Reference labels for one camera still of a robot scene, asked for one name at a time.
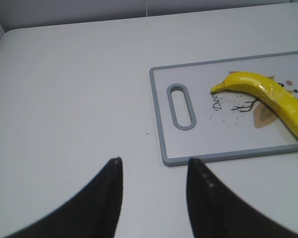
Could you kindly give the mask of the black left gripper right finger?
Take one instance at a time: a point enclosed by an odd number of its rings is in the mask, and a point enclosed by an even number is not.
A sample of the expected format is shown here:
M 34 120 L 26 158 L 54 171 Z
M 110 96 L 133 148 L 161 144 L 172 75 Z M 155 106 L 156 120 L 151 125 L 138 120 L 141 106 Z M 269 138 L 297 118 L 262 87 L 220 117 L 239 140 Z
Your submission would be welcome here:
M 186 200 L 196 238 L 298 238 L 238 197 L 201 159 L 188 161 Z

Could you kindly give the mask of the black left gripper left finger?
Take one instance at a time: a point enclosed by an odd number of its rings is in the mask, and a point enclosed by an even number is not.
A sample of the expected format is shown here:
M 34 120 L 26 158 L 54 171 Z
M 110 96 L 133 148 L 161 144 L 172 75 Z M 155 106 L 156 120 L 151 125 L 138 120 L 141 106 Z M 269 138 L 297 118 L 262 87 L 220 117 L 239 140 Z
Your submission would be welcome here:
M 110 159 L 61 207 L 10 235 L 12 238 L 112 238 L 123 199 L 123 163 Z

